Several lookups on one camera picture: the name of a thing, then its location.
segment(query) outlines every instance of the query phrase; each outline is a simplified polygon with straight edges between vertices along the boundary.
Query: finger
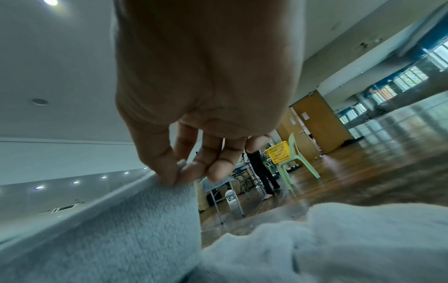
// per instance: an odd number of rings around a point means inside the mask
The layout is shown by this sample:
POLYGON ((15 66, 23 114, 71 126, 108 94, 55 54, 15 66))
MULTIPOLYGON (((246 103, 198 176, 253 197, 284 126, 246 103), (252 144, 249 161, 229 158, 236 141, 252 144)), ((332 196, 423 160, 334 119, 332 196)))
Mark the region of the finger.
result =
POLYGON ((193 162, 185 166, 179 175, 179 183, 189 184, 205 177, 207 169, 215 162, 223 148, 223 139, 206 133, 202 137, 202 147, 193 162))
POLYGON ((187 160, 196 144, 198 129, 179 122, 174 155, 177 160, 187 160))
POLYGON ((129 129, 140 161, 156 172, 164 185, 174 185, 178 166, 169 144, 169 125, 138 123, 129 117, 120 104, 117 104, 117 109, 129 129))
POLYGON ((260 136, 260 137, 251 137, 247 140, 246 143, 246 152, 253 153, 259 150, 262 146, 267 144, 271 140, 271 137, 268 135, 260 136))
POLYGON ((235 165, 244 151, 245 143, 246 138, 225 140, 224 149, 207 171, 207 177, 210 181, 218 182, 229 176, 235 170, 235 165))

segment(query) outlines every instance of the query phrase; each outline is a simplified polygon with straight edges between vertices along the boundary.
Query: person's leg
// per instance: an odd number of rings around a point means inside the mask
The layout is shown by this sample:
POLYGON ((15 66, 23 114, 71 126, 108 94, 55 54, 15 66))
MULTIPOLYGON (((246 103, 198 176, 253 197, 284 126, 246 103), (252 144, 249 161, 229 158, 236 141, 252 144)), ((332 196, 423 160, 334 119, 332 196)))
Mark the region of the person's leg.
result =
POLYGON ((266 166, 264 166, 264 165, 263 165, 263 168, 261 168, 261 170, 263 171, 263 173, 266 175, 266 177, 271 182, 272 186, 274 187, 274 190, 275 189, 279 189, 280 185, 277 183, 277 181, 275 180, 275 178, 271 174, 271 171, 269 171, 269 169, 267 169, 266 166))
POLYGON ((261 169, 259 166, 254 166, 253 170, 255 171, 255 174, 260 178, 261 182, 263 183, 263 186, 265 187, 265 191, 267 194, 274 194, 274 191, 271 188, 271 185, 269 184, 269 181, 263 172, 263 169, 261 169))

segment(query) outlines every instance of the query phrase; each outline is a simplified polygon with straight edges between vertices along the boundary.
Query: window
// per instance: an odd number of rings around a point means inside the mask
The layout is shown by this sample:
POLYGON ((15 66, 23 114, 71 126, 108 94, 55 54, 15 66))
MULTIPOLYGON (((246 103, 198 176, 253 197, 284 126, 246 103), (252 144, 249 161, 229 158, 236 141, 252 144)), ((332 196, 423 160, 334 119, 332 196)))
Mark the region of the window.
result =
POLYGON ((358 112, 359 115, 361 115, 367 111, 367 109, 361 103, 356 104, 355 110, 356 110, 356 112, 358 112))
POLYGON ((418 67, 412 66, 393 81, 402 91, 406 91, 427 79, 428 76, 425 73, 418 67))
POLYGON ((347 124, 349 122, 349 120, 347 119, 347 117, 345 115, 340 117, 339 120, 341 120, 342 124, 347 124))
POLYGON ((376 103, 381 104, 386 100, 389 100, 393 97, 397 96, 397 93, 390 87, 385 86, 382 89, 378 90, 372 95, 373 100, 375 100, 376 103))
POLYGON ((448 41, 445 41, 439 47, 433 51, 424 49, 428 54, 428 59, 436 65, 440 71, 444 71, 448 68, 448 41))
POLYGON ((347 113, 347 117, 349 120, 353 120, 354 118, 358 117, 358 114, 352 109, 347 113))

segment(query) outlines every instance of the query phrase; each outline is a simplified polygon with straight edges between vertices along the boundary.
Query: shoe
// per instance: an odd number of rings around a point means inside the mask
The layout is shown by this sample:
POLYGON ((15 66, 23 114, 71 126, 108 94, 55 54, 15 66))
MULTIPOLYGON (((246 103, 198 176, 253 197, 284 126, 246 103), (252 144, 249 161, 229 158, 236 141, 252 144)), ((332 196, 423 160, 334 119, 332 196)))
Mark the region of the shoe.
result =
POLYGON ((265 195, 265 197, 263 198, 263 200, 267 200, 267 199, 269 199, 269 198, 272 197, 272 196, 273 196, 273 195, 267 193, 267 194, 265 195))

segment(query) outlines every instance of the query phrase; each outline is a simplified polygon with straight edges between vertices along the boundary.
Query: black pants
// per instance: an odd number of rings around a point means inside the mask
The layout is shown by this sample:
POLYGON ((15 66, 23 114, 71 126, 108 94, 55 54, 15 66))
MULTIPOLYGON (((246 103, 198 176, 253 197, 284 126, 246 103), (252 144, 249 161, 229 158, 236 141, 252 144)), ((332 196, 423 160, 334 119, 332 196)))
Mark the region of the black pants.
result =
POLYGON ((271 186, 269 185, 269 181, 274 186, 274 189, 280 188, 280 185, 277 183, 275 178, 272 176, 271 171, 269 171, 269 169, 267 169, 263 163, 258 164, 258 162, 257 162, 256 164, 253 164, 251 162, 251 164, 252 164, 255 174, 260 178, 261 182, 263 183, 266 193, 274 194, 274 191, 272 190, 271 186))

